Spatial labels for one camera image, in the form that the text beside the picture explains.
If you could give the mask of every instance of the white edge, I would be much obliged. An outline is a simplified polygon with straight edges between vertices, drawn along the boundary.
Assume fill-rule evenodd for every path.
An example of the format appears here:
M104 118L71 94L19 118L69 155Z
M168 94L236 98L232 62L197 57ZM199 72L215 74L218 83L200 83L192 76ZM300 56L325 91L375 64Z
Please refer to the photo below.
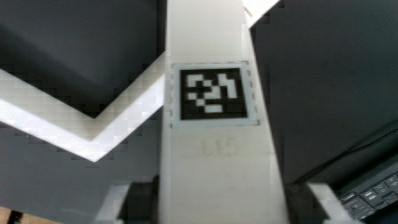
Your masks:
M243 1L248 26L275 2ZM161 55L96 119L0 70L0 122L96 162L163 106L163 66Z

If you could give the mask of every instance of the gray panel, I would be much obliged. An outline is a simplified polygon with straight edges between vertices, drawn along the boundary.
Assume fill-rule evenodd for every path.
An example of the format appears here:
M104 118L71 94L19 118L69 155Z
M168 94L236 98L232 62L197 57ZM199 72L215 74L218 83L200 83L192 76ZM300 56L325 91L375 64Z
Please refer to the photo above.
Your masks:
M160 113L97 163L1 125L1 207L65 224L92 222L112 184L158 174Z
M156 0L0 1L0 68L90 116L161 53L158 10Z

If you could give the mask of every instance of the black device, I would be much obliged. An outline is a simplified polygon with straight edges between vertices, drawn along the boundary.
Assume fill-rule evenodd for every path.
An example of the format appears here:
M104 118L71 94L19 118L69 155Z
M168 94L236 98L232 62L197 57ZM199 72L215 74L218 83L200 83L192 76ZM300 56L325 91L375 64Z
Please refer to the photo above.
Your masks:
M394 155L335 191L343 207L364 220L398 201L398 155Z

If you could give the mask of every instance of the black keyboard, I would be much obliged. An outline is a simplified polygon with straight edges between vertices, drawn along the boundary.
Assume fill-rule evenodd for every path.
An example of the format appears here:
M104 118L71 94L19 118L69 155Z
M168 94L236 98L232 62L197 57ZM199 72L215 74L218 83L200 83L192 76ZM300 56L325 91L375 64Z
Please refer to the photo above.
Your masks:
M394 156L335 192L351 218L362 220L398 201L398 156Z

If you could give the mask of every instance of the keyboard key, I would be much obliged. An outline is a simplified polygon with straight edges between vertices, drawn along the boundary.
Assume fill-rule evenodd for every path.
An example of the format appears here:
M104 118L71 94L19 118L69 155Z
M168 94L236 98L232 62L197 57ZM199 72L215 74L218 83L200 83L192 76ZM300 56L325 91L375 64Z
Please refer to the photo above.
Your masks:
M378 205L375 205L376 210L383 209L387 205L389 205L387 202L382 202Z
M385 194L391 191L389 186L383 182L373 186L373 190L378 194Z
M343 202L346 202L353 197L355 197L355 193L348 193L348 194L339 198L339 200L341 200Z
M375 209L367 208L360 213L353 215L353 217L360 220L375 213Z
M355 197L343 205L348 207L348 209L351 209L355 211L369 208L367 203L364 202L364 200L359 197Z
M398 187L398 177L394 174L385 178L383 182L389 187Z
M383 196L383 200L389 204L392 204L396 201L398 201L398 195L396 193L389 193L385 196Z
M380 204L382 201L383 201L380 195L376 194L376 192L375 192L371 189L360 193L360 196L362 196L366 202L367 202L373 206L375 206L376 204Z

